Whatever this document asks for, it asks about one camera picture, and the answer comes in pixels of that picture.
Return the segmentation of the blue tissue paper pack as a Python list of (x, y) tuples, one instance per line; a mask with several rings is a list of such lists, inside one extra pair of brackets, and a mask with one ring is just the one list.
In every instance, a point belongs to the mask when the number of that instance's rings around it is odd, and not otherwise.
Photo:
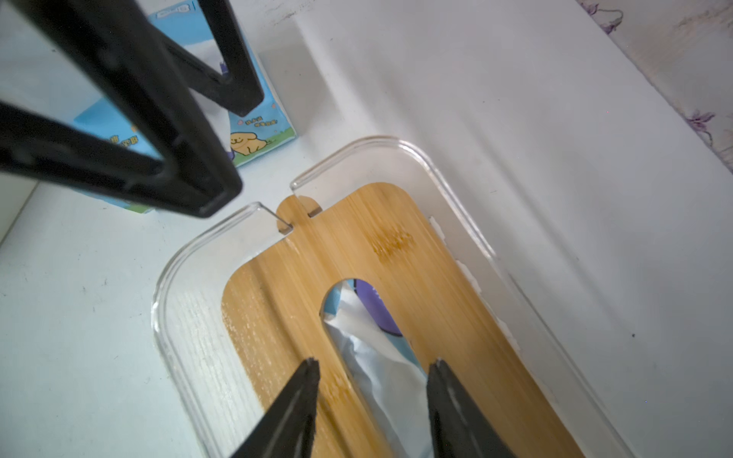
[(433, 457), (427, 374), (376, 289), (363, 280), (328, 292), (323, 321), (396, 457)]

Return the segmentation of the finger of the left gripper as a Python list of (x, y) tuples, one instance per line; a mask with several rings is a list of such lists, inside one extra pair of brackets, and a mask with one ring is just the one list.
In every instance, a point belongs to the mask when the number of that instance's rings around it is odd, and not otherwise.
[(231, 113), (246, 116), (263, 102), (265, 94), (234, 11), (227, 0), (202, 1), (200, 7), (223, 56), (226, 74), (219, 74), (163, 32), (156, 36), (188, 88)]
[(11, 104), (1, 107), (1, 169), (197, 218), (242, 180), (134, 1), (18, 1), (156, 149), (145, 156)]

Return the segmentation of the bamboo tissue box lid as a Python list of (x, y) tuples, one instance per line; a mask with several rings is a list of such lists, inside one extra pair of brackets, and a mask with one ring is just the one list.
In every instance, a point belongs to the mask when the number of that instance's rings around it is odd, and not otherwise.
[(277, 210), (284, 238), (242, 265), (221, 300), (223, 322), (263, 406), (306, 358), (321, 381), (313, 453), (389, 457), (391, 448), (326, 332), (328, 291), (374, 286), (423, 368), (448, 363), (519, 457), (578, 457), (576, 440), (412, 197), (360, 187), (333, 205), (308, 192)]

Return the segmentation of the clear plastic tissue box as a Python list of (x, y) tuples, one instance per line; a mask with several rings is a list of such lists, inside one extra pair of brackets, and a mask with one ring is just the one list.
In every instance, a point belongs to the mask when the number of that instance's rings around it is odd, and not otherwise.
[[(284, 200), (311, 192), (333, 205), (379, 182), (415, 201), (576, 440), (578, 457), (631, 456), (589, 383), (417, 146), (396, 137), (354, 141), (293, 179)], [(278, 207), (253, 202), (197, 236), (165, 267), (154, 295), (158, 349), (209, 457), (234, 452), (268, 408), (224, 325), (221, 300), (242, 265), (284, 238)]]

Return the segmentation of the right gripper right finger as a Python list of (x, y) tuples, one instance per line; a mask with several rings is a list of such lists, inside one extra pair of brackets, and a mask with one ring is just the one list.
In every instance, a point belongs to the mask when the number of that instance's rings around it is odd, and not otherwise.
[(515, 458), (442, 359), (429, 366), (427, 398), (435, 457)]

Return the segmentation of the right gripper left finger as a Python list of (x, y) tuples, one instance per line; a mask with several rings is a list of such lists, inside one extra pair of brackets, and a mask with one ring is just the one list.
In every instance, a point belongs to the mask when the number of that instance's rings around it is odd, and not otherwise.
[(309, 458), (316, 433), (319, 362), (303, 360), (232, 457)]

